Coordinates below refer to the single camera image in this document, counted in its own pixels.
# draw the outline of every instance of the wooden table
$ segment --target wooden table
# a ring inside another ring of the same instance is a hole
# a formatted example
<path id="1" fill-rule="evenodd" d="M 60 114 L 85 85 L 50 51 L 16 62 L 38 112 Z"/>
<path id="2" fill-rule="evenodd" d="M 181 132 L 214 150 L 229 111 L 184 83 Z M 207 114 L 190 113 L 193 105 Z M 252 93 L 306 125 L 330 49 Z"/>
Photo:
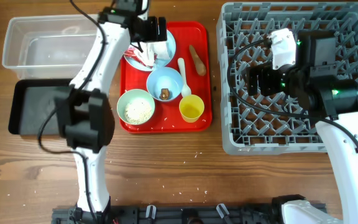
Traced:
<path id="1" fill-rule="evenodd" d="M 105 162 L 112 204 L 240 205 L 302 194 L 326 203 L 328 212 L 341 218 L 341 202 L 326 154 L 229 156 L 223 151 L 216 23 L 224 3 L 152 1 L 151 15 L 165 16 L 168 21 L 199 21 L 207 28 L 211 87 L 216 86 L 213 122 L 208 130 L 191 134 L 132 135 L 117 126 Z M 108 4 L 78 0 L 88 13 L 97 13 Z M 18 81 L 15 73 L 1 65 L 8 22 L 12 17 L 59 14 L 77 12 L 64 0 L 0 0 L 0 223 L 50 223 L 53 208 L 74 205 L 78 199 L 72 156 L 46 154 L 35 138 L 21 138 L 7 130 Z M 119 74 L 118 70 L 110 91 L 112 105 L 119 97 L 115 87 Z M 55 150 L 67 149 L 62 139 L 47 138 L 45 143 Z"/>

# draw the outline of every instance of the chocolate piece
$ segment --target chocolate piece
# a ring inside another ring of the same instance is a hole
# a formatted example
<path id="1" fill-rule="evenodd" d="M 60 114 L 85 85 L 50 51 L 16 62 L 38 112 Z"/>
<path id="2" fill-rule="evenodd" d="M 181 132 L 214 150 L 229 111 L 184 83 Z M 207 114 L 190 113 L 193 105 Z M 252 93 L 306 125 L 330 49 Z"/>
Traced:
<path id="1" fill-rule="evenodd" d="M 160 95 L 160 99 L 161 100 L 167 100 L 169 98 L 169 89 L 161 89 L 161 95 Z"/>

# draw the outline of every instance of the red tray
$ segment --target red tray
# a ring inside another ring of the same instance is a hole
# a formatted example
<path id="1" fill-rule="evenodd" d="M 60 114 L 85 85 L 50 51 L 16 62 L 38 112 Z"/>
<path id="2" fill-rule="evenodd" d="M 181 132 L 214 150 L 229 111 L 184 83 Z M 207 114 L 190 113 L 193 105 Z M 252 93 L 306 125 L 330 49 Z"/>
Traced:
<path id="1" fill-rule="evenodd" d="M 208 37 L 206 29 L 199 22 L 168 22 L 167 29 L 172 33 L 177 44 L 177 51 L 167 67 L 179 71 L 178 58 L 185 59 L 186 80 L 191 88 L 191 93 L 203 99 L 205 104 L 204 113 L 195 123 L 187 123 L 179 112 L 179 102 L 182 99 L 179 95 L 175 100 L 162 103 L 155 101 L 155 111 L 152 118 L 141 125 L 129 125 L 120 119 L 122 128 L 133 134 L 141 133 L 175 133 L 203 131 L 212 122 L 211 87 L 209 80 L 208 61 Z M 197 74 L 191 58 L 189 45 L 192 45 L 200 59 L 206 66 L 206 75 L 201 77 Z M 135 88 L 146 90 L 146 81 L 150 72 L 143 72 L 133 68 L 125 59 L 121 60 L 121 84 L 120 95 L 125 90 Z"/>

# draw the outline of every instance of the rice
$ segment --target rice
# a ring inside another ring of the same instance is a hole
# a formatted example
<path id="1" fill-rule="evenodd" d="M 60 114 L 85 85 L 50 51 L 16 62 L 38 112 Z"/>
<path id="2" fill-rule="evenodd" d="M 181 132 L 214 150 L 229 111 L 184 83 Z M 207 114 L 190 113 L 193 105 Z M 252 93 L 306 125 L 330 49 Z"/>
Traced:
<path id="1" fill-rule="evenodd" d="M 131 124 L 142 124 L 152 116 L 152 107 L 145 99 L 134 99 L 125 106 L 124 116 Z"/>

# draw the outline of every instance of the white spoon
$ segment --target white spoon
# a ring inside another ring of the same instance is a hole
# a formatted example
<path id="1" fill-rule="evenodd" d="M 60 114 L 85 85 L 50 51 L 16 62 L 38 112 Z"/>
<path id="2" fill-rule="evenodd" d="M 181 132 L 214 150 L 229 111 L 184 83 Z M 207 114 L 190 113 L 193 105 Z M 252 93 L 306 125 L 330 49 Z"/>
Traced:
<path id="1" fill-rule="evenodd" d="M 182 97 L 191 95 L 191 89 L 186 83 L 186 67 L 185 67 L 185 60 L 183 58 L 178 59 L 179 71 L 181 77 L 183 78 L 183 88 L 181 89 Z"/>

